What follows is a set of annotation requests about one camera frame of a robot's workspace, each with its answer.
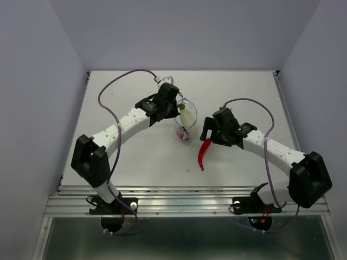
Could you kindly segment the white radish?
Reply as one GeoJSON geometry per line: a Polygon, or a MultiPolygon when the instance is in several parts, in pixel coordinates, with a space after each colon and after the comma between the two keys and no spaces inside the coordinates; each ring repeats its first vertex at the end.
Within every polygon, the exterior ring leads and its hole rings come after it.
{"type": "Polygon", "coordinates": [[[179,106],[179,119],[183,129],[188,133],[192,133],[196,124],[196,117],[185,104],[179,106]]]}

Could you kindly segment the clear zip top bag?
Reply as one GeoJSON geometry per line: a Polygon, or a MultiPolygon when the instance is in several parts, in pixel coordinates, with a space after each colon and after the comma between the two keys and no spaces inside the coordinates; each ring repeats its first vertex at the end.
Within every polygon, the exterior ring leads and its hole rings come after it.
{"type": "Polygon", "coordinates": [[[177,126],[176,135],[181,141],[190,141],[197,133],[197,108],[184,97],[178,101],[178,112],[179,116],[174,118],[177,126]]]}

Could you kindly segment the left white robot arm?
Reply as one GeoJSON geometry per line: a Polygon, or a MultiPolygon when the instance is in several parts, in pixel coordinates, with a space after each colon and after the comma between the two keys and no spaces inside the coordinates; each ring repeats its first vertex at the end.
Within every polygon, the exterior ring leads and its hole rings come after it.
{"type": "Polygon", "coordinates": [[[72,169],[97,192],[108,213],[120,209],[120,192],[111,182],[109,157],[120,153],[128,139],[164,119],[179,115],[176,96],[179,88],[164,83],[157,93],[140,100],[114,125],[91,137],[81,135],[74,147],[72,169]]]}

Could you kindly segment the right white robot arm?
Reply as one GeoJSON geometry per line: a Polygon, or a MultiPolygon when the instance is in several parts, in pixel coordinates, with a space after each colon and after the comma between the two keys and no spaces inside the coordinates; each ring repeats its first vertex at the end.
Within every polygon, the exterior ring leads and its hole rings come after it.
{"type": "Polygon", "coordinates": [[[282,170],[288,180],[259,185],[250,195],[250,207],[262,211],[277,202],[294,202],[310,208],[332,188],[323,157],[317,152],[303,153],[268,138],[250,123],[239,124],[229,108],[222,108],[204,119],[200,140],[222,146],[237,146],[256,154],[282,170]]]}

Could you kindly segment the red chili pepper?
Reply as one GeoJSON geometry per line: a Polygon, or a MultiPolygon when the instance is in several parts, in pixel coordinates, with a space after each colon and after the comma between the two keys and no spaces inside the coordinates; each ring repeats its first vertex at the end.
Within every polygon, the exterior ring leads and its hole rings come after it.
{"type": "Polygon", "coordinates": [[[197,161],[198,161],[198,164],[199,164],[201,171],[204,171],[203,157],[204,157],[206,150],[209,148],[210,145],[211,145],[211,139],[210,138],[205,139],[203,141],[201,147],[200,147],[199,152],[198,152],[197,161]]]}

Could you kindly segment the purple onion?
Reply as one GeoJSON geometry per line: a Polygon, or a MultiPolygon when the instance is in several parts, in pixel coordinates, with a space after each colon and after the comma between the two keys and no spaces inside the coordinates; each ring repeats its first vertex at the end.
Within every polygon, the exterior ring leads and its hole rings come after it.
{"type": "Polygon", "coordinates": [[[176,129],[176,135],[180,140],[185,140],[186,132],[180,128],[176,129]]]}

